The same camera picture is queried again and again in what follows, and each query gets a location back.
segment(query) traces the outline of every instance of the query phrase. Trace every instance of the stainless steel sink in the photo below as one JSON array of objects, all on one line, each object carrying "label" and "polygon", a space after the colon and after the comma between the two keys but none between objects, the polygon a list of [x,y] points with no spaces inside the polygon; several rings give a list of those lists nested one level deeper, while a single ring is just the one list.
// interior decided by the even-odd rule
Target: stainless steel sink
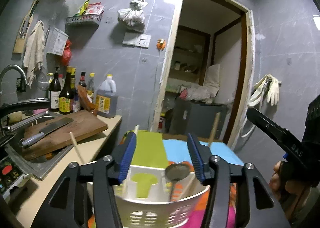
[{"label": "stainless steel sink", "polygon": [[63,156],[72,149],[73,145],[54,151],[53,153],[55,156],[50,160],[47,160],[45,156],[40,156],[36,159],[27,161],[22,157],[22,148],[19,146],[19,141],[23,138],[27,127],[60,116],[61,115],[57,113],[46,111],[11,125],[11,131],[15,136],[6,145],[5,151],[24,173],[33,174],[38,180],[43,180],[50,170],[63,158]]}]

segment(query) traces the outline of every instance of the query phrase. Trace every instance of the blue towel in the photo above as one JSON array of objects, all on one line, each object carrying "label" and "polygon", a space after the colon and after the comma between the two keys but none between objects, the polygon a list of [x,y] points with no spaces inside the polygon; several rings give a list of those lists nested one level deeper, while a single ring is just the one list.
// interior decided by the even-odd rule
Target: blue towel
[{"label": "blue towel", "polygon": [[[190,164],[191,158],[189,155],[187,143],[180,140],[163,140],[167,159],[173,162],[188,161]],[[213,142],[211,145],[211,153],[222,157],[226,162],[235,165],[243,166],[241,159],[223,142]]]}]

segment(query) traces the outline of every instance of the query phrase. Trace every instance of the ceiling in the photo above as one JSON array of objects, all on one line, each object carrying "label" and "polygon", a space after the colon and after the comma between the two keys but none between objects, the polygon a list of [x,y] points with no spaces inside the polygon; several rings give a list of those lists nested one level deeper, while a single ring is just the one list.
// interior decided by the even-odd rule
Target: ceiling
[{"label": "ceiling", "polygon": [[183,0],[180,24],[213,34],[239,14],[211,0]]}]

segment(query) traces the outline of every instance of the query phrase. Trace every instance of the wire basket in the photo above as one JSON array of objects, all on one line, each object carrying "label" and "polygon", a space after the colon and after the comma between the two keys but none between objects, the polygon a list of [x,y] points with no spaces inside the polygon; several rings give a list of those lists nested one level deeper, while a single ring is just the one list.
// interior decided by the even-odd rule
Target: wire basket
[{"label": "wire basket", "polygon": [[[137,198],[137,182],[132,177],[137,173],[152,174],[158,183],[151,185],[147,198]],[[175,195],[193,179],[194,172],[178,182],[173,191]],[[114,186],[116,202],[124,227],[129,228],[176,228],[184,225],[197,205],[201,196],[208,191],[209,186],[202,186],[194,179],[188,197],[169,201],[170,189],[163,168],[142,167],[131,165],[127,179],[121,186]]]},{"label": "wire basket", "polygon": [[67,25],[86,25],[86,24],[93,24],[99,25],[102,19],[102,14],[88,14],[88,15],[79,15],[68,17],[66,20]]}]

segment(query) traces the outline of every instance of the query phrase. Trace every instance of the wooden cutting board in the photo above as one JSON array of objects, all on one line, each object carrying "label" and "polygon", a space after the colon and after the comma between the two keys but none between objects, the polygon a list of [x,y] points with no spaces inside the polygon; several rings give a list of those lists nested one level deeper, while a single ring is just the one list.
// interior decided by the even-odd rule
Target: wooden cutting board
[{"label": "wooden cutting board", "polygon": [[108,125],[95,117],[92,113],[81,110],[68,115],[62,115],[52,120],[48,120],[37,125],[33,125],[25,130],[24,139],[27,139],[44,128],[46,125],[58,121],[63,117],[72,118],[73,122],[55,130],[36,144],[29,148],[23,149],[23,157],[26,160],[31,160],[49,152],[62,149],[72,144],[69,132],[73,132],[77,142],[93,136],[101,131],[107,130]]}]

